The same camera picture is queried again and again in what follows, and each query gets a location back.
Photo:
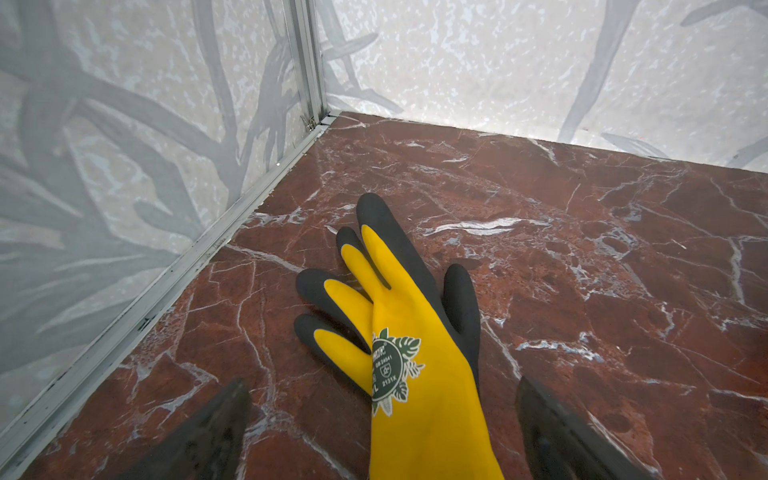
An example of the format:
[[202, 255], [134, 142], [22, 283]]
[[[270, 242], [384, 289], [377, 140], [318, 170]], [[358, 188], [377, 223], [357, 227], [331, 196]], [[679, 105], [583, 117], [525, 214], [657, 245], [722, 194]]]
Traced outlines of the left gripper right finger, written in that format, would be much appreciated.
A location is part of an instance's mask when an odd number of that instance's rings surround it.
[[540, 382], [522, 377], [515, 409], [535, 479], [649, 479]]

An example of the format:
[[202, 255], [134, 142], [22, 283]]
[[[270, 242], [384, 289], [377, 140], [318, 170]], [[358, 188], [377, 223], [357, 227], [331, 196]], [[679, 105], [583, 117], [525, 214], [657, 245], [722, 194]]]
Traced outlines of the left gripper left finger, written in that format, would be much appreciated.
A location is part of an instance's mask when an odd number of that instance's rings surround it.
[[234, 379], [119, 477], [235, 478], [250, 405], [244, 380]]

